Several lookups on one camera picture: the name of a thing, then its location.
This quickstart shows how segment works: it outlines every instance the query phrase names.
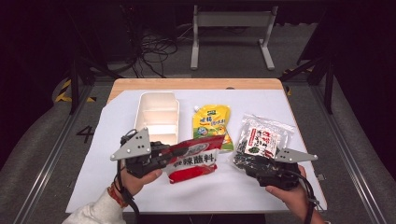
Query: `food package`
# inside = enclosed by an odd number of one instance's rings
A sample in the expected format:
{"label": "food package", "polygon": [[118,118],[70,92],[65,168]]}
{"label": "food package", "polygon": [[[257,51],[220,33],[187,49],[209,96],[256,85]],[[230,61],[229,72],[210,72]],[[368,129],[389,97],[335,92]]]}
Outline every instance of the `food package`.
{"label": "food package", "polygon": [[213,135],[224,135],[222,151],[233,151],[233,141],[228,134],[227,124],[231,109],[227,105],[205,105],[195,108],[192,117],[192,136],[200,138]]}

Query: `electrical cable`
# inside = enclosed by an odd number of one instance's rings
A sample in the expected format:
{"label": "electrical cable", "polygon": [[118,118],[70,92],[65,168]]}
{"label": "electrical cable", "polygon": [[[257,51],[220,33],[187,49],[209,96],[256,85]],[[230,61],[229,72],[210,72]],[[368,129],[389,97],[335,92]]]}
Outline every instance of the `electrical cable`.
{"label": "electrical cable", "polygon": [[295,173],[293,171],[282,170],[281,173],[289,174],[289,175],[296,175],[301,180],[303,180],[304,186],[305,186],[305,190],[306,190],[306,195],[307,195],[307,198],[308,198],[308,210],[306,212],[304,224],[310,224],[311,223],[311,219],[312,219],[312,215],[314,213],[314,209],[318,205],[318,201],[317,201],[317,198],[315,197],[314,190],[313,190],[311,184],[309,183],[309,181],[304,176],[302,176],[300,174],[297,174],[297,173]]}

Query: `clear plastic bag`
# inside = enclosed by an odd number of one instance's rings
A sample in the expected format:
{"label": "clear plastic bag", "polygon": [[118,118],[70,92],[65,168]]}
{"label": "clear plastic bag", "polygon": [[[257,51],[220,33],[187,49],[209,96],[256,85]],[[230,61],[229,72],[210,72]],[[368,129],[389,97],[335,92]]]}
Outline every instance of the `clear plastic bag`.
{"label": "clear plastic bag", "polygon": [[287,146],[294,134],[294,127],[275,120],[245,114],[242,128],[230,161],[239,169],[261,167],[256,157],[273,159]]}

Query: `white tabletop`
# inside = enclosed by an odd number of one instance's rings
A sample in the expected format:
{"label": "white tabletop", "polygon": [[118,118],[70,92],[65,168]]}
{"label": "white tabletop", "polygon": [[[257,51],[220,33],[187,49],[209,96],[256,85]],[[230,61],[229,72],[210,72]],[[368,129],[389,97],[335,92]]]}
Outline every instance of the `white tabletop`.
{"label": "white tabletop", "polygon": [[[134,127],[142,91],[124,91],[102,111],[89,153],[81,168],[74,192],[67,206],[70,213],[86,203],[95,202],[109,186],[117,172],[110,155],[120,147],[120,138]],[[238,141],[242,117],[255,114],[295,127],[288,147],[306,152],[304,141],[282,90],[166,90],[172,91],[180,103],[178,142],[192,138],[192,116],[196,105],[221,104],[231,108],[227,130]],[[231,153],[219,154],[218,169],[209,175],[170,184],[166,173],[145,186],[137,195],[143,214],[194,213],[269,213],[288,211],[277,198],[260,187],[255,178],[234,168],[228,161]],[[321,207],[327,203],[310,161],[300,163],[307,172]]]}

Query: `plastic packaging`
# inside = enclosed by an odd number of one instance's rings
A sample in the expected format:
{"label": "plastic packaging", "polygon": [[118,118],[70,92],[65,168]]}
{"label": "plastic packaging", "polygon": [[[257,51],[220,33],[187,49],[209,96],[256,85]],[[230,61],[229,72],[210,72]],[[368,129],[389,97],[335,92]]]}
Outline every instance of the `plastic packaging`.
{"label": "plastic packaging", "polygon": [[171,184],[188,180],[200,175],[213,173],[217,169],[216,159],[224,140],[224,135],[195,138],[170,146],[166,150],[187,147],[183,156],[170,160],[164,168]]}
{"label": "plastic packaging", "polygon": [[227,105],[196,106],[192,117],[192,136],[200,138],[213,135],[224,135],[222,151],[233,151],[233,141],[228,134],[227,124],[231,109]]}
{"label": "plastic packaging", "polygon": [[238,145],[230,161],[236,167],[255,167],[255,157],[272,159],[287,146],[294,134],[294,127],[275,120],[245,114]]}

